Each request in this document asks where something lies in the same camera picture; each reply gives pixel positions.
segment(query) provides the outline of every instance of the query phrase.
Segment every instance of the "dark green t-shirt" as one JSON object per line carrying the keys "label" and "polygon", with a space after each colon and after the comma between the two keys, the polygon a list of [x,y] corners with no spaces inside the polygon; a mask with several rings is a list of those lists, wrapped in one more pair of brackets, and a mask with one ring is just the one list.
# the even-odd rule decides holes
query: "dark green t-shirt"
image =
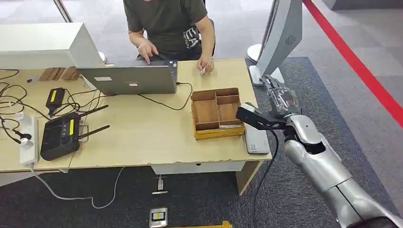
{"label": "dark green t-shirt", "polygon": [[158,51],[180,53],[201,44],[195,23],[207,15],[202,0],[124,0],[130,31],[147,31]]}

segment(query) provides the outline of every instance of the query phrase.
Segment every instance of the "white cable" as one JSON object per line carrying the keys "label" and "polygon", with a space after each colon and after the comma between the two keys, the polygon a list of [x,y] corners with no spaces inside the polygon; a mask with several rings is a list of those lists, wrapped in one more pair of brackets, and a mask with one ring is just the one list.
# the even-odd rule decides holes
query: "white cable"
{"label": "white cable", "polygon": [[32,173],[38,180],[40,180],[40,181],[49,189],[50,193],[52,193],[52,195],[53,195],[54,197],[56,197],[56,198],[58,198],[58,199],[60,199],[60,200],[88,200],[88,199],[91,199],[92,207],[95,208],[95,209],[103,209],[103,208],[106,208],[107,206],[109,206],[109,205],[115,200],[117,182],[118,182],[119,177],[120,177],[120,174],[122,173],[122,171],[123,171],[124,168],[125,168],[125,166],[121,168],[121,170],[119,171],[119,174],[118,174],[117,177],[116,177],[115,187],[114,187],[114,196],[113,196],[112,200],[111,200],[108,204],[106,204],[105,206],[97,207],[97,206],[94,205],[94,197],[92,197],[92,196],[91,196],[91,197],[84,197],[84,198],[81,198],[81,197],[65,198],[65,197],[58,196],[58,195],[51,189],[51,187],[48,185],[48,183],[46,183],[45,180],[43,180],[40,176],[38,176],[38,175],[35,173],[35,171],[34,171],[34,169],[32,168],[32,166],[29,167],[29,169],[31,170],[31,173]]}

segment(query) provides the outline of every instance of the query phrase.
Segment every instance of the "desk leg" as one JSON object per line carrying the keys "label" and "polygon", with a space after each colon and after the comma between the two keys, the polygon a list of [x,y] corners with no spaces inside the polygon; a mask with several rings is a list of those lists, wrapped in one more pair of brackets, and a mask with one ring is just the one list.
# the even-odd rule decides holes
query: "desk leg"
{"label": "desk leg", "polygon": [[241,171],[236,172],[238,192],[240,196],[245,192],[249,183],[253,180],[253,177],[258,172],[259,168],[263,164],[263,161],[247,161]]}

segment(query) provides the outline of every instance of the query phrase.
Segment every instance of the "red floor line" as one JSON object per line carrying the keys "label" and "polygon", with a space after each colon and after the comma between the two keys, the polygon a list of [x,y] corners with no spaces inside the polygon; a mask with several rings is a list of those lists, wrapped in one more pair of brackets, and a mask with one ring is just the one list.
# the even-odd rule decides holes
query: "red floor line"
{"label": "red floor line", "polygon": [[392,117],[403,127],[403,108],[397,101],[389,94],[389,92],[381,85],[376,77],[369,71],[369,69],[361,62],[361,60],[354,54],[350,47],[344,42],[337,31],[327,21],[325,16],[319,11],[312,0],[303,0],[308,11],[312,14],[313,18],[329,37],[330,41],[335,45],[337,50],[353,68],[361,80],[366,84],[369,90],[375,95],[379,102],[386,108]]}

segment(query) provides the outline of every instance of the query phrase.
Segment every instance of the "black router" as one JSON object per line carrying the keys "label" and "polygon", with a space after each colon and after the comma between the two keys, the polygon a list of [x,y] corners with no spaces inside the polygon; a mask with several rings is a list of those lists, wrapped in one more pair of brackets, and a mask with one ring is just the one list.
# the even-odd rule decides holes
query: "black router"
{"label": "black router", "polygon": [[107,107],[108,105],[104,105],[83,114],[70,113],[48,121],[45,124],[43,132],[40,156],[46,161],[51,161],[76,152],[80,148],[80,139],[109,128],[110,126],[106,125],[86,134],[79,135],[81,118]]}

